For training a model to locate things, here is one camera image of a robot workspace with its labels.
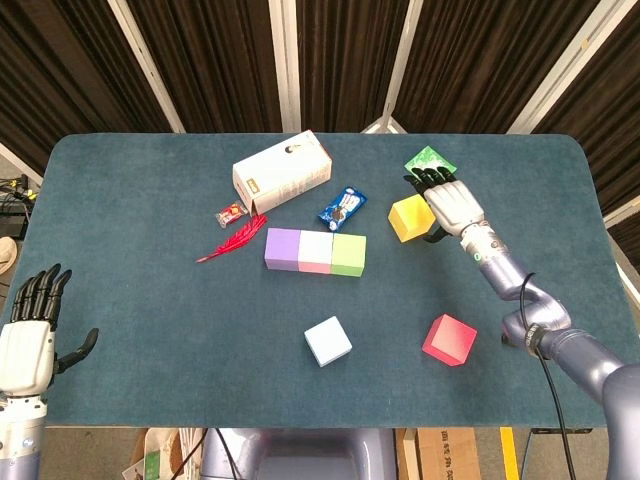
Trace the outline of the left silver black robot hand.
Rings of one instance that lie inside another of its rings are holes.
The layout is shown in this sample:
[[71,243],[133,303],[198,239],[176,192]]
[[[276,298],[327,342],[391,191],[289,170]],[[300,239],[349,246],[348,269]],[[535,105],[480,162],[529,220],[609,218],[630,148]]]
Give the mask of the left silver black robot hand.
[[93,351],[99,330],[91,329],[75,350],[60,356],[56,334],[62,296],[72,277],[59,263],[27,279],[16,291],[9,321],[1,329],[1,392],[9,398],[43,394],[56,376]]

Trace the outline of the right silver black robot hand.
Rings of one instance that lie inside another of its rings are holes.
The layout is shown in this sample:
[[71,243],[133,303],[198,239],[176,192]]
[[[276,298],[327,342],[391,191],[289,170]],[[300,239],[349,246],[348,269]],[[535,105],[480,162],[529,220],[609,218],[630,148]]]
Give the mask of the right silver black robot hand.
[[468,227],[485,220],[476,198],[446,167],[413,167],[403,179],[425,199],[438,223],[432,234],[423,237],[424,241],[434,244],[446,236],[462,237]]

